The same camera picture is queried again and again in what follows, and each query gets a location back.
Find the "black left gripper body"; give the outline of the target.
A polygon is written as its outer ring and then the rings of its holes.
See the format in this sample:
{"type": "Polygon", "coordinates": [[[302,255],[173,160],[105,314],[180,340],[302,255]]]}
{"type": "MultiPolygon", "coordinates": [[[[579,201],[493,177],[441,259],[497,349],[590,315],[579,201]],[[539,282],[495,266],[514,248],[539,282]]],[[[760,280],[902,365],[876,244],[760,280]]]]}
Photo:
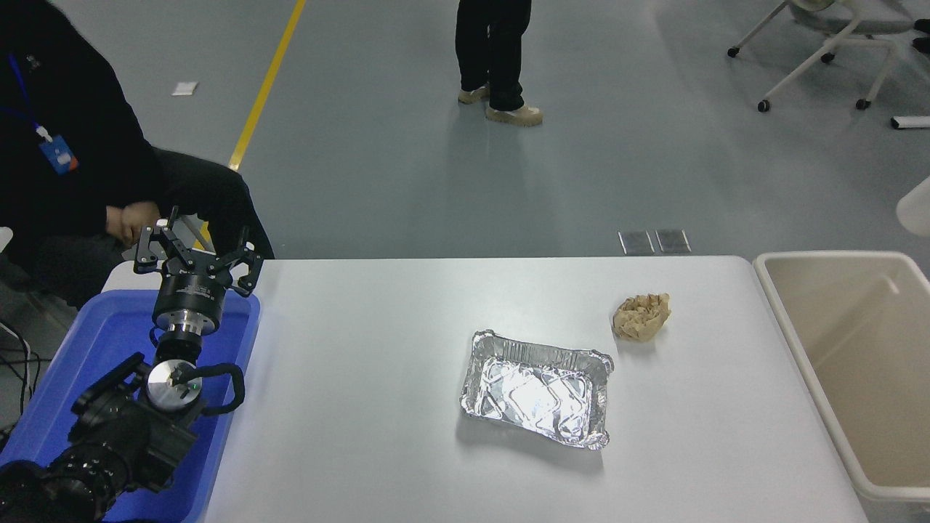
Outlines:
{"type": "Polygon", "coordinates": [[[154,304],[154,323],[174,323],[170,315],[187,310],[209,323],[222,319],[227,289],[205,272],[189,270],[182,261],[170,259],[161,268],[162,283],[154,304]]]}

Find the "person's hand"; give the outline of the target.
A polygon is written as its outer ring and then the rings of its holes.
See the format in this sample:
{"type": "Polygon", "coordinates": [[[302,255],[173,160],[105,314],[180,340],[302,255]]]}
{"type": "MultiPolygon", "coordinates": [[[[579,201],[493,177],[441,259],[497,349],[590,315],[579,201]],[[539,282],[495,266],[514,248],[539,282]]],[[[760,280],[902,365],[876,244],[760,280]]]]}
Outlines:
{"type": "Polygon", "coordinates": [[[106,206],[105,232],[126,247],[139,241],[142,230],[152,227],[161,218],[155,202],[140,201],[123,208],[106,206]]]}

